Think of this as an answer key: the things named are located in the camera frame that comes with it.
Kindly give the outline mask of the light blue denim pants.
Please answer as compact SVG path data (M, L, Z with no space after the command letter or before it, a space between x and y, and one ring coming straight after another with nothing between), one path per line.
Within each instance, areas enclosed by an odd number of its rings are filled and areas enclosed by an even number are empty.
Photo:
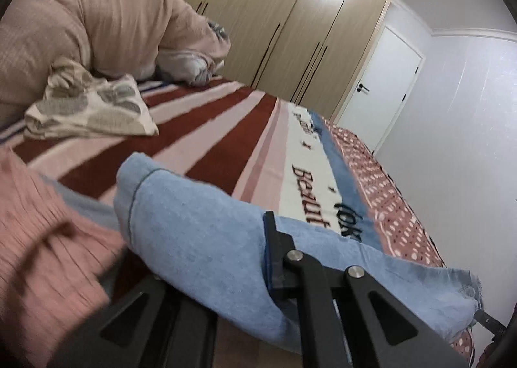
M264 210L143 153L118 169L114 210L124 241L153 273L245 333L301 351L295 304L275 303L266 288ZM466 270L394 258L289 217L275 222L323 265L361 266L447 342L484 306L479 279Z

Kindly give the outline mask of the pink checked pants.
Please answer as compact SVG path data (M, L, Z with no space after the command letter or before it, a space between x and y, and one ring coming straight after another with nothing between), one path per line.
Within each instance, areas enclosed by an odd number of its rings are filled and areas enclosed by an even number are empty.
M1 150L1 338L34 367L109 298L100 277L123 238L65 204L9 148Z

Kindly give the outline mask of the striped pink bed blanket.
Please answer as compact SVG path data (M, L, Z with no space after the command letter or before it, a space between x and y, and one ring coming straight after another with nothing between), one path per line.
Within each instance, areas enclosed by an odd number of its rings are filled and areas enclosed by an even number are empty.
M141 86L153 137L35 139L17 121L1 144L63 186L112 207L118 168L132 153L207 182L240 201L327 228L431 267L443 259L389 174L352 132L236 81Z

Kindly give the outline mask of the leaf pattern pillowcase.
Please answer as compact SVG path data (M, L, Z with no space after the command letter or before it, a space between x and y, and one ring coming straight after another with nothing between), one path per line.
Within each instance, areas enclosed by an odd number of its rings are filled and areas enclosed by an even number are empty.
M36 139L159 134L131 75L96 78L65 57L52 64L44 96L27 109L25 123L25 135Z

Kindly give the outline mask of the white door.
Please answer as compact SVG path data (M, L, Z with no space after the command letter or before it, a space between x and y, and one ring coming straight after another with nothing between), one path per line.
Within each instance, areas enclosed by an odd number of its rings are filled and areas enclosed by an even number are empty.
M337 125L373 152L395 121L423 57L394 30L384 27Z

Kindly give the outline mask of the pink ribbed duvet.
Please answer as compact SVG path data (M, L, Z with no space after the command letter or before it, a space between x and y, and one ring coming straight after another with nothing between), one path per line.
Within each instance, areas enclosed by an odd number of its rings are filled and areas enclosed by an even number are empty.
M185 0L12 0L1 18L1 124L41 99L53 62L138 81L205 84L230 52L224 28Z

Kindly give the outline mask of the beige wooden wardrobe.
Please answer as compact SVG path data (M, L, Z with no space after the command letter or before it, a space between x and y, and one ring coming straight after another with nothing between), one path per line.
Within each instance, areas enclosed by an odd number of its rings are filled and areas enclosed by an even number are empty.
M231 41L221 73L333 119L391 0L186 0Z

